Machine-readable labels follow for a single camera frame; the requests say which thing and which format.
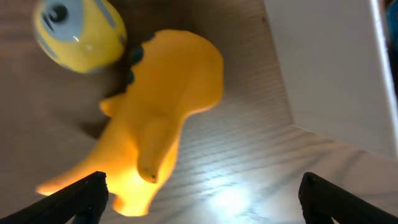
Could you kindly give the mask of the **orange toy dinosaur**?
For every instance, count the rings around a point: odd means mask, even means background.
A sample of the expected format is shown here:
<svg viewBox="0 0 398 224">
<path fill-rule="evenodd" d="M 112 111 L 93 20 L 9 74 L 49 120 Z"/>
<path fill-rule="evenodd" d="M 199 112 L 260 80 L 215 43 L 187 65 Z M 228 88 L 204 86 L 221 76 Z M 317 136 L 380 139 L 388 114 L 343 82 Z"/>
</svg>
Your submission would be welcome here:
<svg viewBox="0 0 398 224">
<path fill-rule="evenodd" d="M 174 171 L 183 125 L 214 107 L 223 94 L 224 60 L 204 37 L 165 29 L 131 50 L 126 89 L 103 99 L 109 118 L 92 152 L 76 166 L 40 184 L 51 195 L 88 174 L 106 174 L 113 208 L 147 215 Z"/>
</svg>

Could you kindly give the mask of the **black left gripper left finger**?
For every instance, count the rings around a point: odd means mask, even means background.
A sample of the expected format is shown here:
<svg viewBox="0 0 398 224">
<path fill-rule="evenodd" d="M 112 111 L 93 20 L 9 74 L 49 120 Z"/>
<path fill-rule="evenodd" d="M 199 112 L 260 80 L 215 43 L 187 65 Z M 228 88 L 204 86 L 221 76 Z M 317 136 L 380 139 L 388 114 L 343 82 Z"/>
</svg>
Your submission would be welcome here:
<svg viewBox="0 0 398 224">
<path fill-rule="evenodd" d="M 98 224 L 107 206 L 106 174 L 96 171 L 1 219 L 2 224 Z"/>
</svg>

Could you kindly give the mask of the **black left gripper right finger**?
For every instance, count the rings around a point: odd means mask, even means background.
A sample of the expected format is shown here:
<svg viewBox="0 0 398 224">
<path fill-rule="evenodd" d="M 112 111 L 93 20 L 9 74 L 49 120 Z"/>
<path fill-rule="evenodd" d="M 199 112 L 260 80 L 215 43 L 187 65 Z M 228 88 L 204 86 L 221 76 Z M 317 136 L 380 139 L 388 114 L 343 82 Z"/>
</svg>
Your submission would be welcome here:
<svg viewBox="0 0 398 224">
<path fill-rule="evenodd" d="M 306 224 L 397 224 L 397 217 L 313 172 L 304 173 L 298 199 Z"/>
</svg>

